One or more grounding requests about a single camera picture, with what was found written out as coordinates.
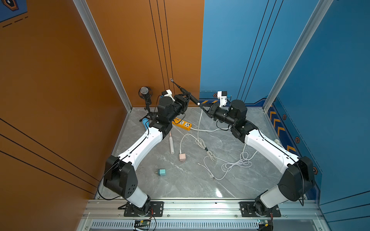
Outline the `black electric toothbrush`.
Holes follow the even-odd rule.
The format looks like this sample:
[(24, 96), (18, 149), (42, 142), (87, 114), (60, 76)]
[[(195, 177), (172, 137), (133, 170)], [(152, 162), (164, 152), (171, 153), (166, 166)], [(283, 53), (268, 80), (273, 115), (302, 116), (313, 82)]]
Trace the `black electric toothbrush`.
[(177, 83), (174, 82), (173, 79), (170, 79), (170, 81), (176, 85), (178, 87), (178, 89), (183, 93), (183, 94), (187, 94), (190, 98), (190, 100), (196, 104), (197, 106), (200, 106), (200, 102), (197, 98), (195, 98), (189, 91), (187, 91), (185, 88), (182, 88), (181, 86), (179, 86)]

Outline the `pink usb charger block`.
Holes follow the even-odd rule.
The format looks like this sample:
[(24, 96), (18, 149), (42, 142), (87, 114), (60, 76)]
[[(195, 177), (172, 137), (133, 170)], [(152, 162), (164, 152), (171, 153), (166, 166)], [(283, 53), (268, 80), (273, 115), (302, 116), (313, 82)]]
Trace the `pink usb charger block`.
[(181, 162), (185, 162), (185, 161), (186, 161), (186, 159), (187, 159), (186, 154), (180, 154), (180, 155), (179, 155), (179, 160), (180, 160)]

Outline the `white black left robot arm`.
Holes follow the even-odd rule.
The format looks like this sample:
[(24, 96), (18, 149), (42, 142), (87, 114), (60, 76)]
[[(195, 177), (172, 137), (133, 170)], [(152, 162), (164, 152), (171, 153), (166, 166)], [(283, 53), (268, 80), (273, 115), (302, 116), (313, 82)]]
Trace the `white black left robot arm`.
[(106, 160), (103, 185), (136, 206), (142, 213), (149, 211), (150, 196), (139, 188), (135, 171), (150, 150), (169, 134), (174, 119), (185, 113), (190, 98), (190, 93), (161, 97), (158, 111), (145, 124), (144, 134), (125, 152)]

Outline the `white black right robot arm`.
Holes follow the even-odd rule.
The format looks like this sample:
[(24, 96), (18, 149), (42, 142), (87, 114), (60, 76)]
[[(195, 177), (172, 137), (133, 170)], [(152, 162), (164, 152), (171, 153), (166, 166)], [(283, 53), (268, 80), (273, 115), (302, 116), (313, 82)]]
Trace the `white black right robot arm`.
[(228, 109), (223, 109), (219, 102), (208, 109), (201, 103), (198, 106), (209, 118), (229, 125), (235, 138), (262, 154), (282, 173), (276, 186), (255, 199), (254, 207), (260, 216), (283, 202), (302, 200), (304, 194), (316, 185), (312, 160), (285, 150), (263, 135), (257, 126), (246, 119), (248, 109), (243, 101), (232, 101)]

